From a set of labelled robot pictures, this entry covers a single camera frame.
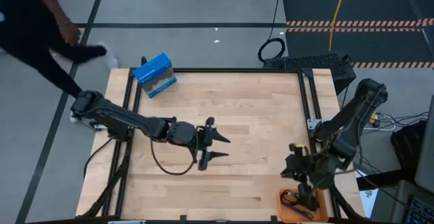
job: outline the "orange object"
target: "orange object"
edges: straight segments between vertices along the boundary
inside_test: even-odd
[[[285,207],[281,204],[280,195],[284,191],[291,191],[298,193],[297,189],[280,189],[279,193],[277,194],[277,211],[279,212],[280,219],[284,223],[297,223],[297,222],[327,222],[328,221],[328,214],[327,214],[327,207],[326,207],[326,199],[324,198],[324,192],[322,190],[317,190],[315,192],[315,197],[317,198],[319,202],[319,209],[317,212],[313,212],[308,210],[307,208],[296,205],[295,207],[309,212],[313,215],[313,219],[308,219],[301,214],[295,212],[291,208]]]

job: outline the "hand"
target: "hand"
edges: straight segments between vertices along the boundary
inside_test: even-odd
[[[69,45],[77,45],[80,39],[81,32],[74,23],[59,24],[59,31],[63,39]]]

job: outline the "keyboard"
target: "keyboard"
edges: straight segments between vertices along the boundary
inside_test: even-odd
[[[407,215],[404,216],[403,223],[411,224],[429,224],[434,223],[434,210],[430,206],[424,204],[424,202],[418,200],[413,195],[408,200],[411,210],[407,211]]]

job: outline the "black metal frame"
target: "black metal frame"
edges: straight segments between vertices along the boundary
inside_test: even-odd
[[[132,84],[133,84],[133,80],[134,80],[134,78],[132,76],[132,72],[131,72],[133,69],[134,68],[130,69],[130,72],[128,75],[128,81],[127,81],[127,86],[126,86],[126,90],[125,90],[125,97],[123,100],[123,107],[124,108],[128,107],[129,101],[130,101]],[[276,70],[276,69],[262,69],[262,68],[257,68],[257,69],[256,68],[252,68],[252,69],[243,69],[243,68],[240,68],[240,69],[238,69],[238,68],[232,68],[232,69],[227,69],[227,68],[208,68],[208,69],[207,68],[204,68],[204,69],[202,69],[202,68],[175,68],[174,71],[176,73],[293,73],[293,74],[297,74],[298,81],[300,84],[300,94],[301,94],[302,105],[303,105],[303,110],[304,110],[306,128],[307,128],[307,132],[308,132],[309,144],[310,144],[311,152],[316,152],[315,143],[311,142],[310,130],[309,130],[309,127],[307,125],[307,120],[311,118],[311,114],[309,111],[309,104],[308,104],[308,99],[307,99],[306,87],[304,84],[304,75],[306,75],[309,79],[309,86],[310,86],[311,94],[312,94],[312,101],[313,101],[313,108],[315,110],[315,117],[316,117],[316,119],[321,119],[321,111],[319,108],[319,101],[318,101],[318,97],[317,97],[315,81],[313,79],[312,69]],[[133,112],[138,111],[138,106],[140,103],[140,94],[141,94],[141,89],[140,89],[140,86],[137,85],[136,94],[134,97],[134,105],[133,105],[133,109],[132,109]],[[125,153],[123,156],[122,163],[119,167],[117,167],[117,165],[119,163],[119,157],[120,157],[122,142],[117,141],[115,144],[115,149],[113,151],[113,159],[111,162],[111,168],[110,168],[108,183],[107,183],[106,188],[102,192],[101,196],[98,198],[99,201],[97,201],[97,202],[100,202],[100,204],[98,204],[96,206],[93,205],[89,211],[87,211],[82,216],[78,216],[76,219],[61,220],[61,221],[48,221],[48,222],[41,222],[39,224],[42,224],[42,223],[47,223],[47,224],[67,224],[67,223],[99,224],[102,222],[102,220],[106,221],[106,222],[107,221],[119,221],[121,213],[122,213],[122,208],[123,208],[123,199],[124,199],[124,195],[125,195],[126,180],[127,180],[128,168],[129,168],[129,164],[130,164],[132,143],[133,143],[133,139],[134,139],[134,130],[133,129],[130,130],[130,135],[131,136],[130,136],[129,140],[126,142]],[[115,207],[115,214],[109,216],[109,209],[110,209],[111,198],[112,198],[111,193],[112,193],[112,190],[115,188],[115,185],[118,183],[118,181],[120,181],[120,184],[119,184],[118,198],[117,198],[116,207]],[[102,208],[102,216],[96,217],[96,215],[98,214],[98,211],[101,208]],[[332,208],[333,208],[334,218],[331,218],[329,221],[333,221],[333,222],[345,221],[345,223],[360,223],[360,220],[341,219],[339,205],[333,196],[332,196]],[[282,223],[281,221],[277,221],[276,216],[270,216],[270,218],[271,218],[270,221],[227,221],[226,223],[234,223],[234,224]],[[153,220],[149,221],[149,220],[146,220],[146,223],[155,223],[155,224],[160,224],[160,223],[206,224],[206,223],[210,223],[210,222],[213,222],[213,221],[187,221],[186,216],[184,216],[184,215],[180,216],[180,220],[173,220],[173,221],[153,221]]]

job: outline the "yellow cable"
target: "yellow cable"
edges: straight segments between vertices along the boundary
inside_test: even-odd
[[[332,30],[330,30],[330,38],[328,40],[328,51],[329,52],[332,51],[333,30],[334,30],[334,24],[336,22],[336,18],[338,17],[340,3],[342,3],[342,0],[339,0],[338,6],[336,7],[336,11],[334,12],[334,17],[333,17],[333,21],[332,21]]]

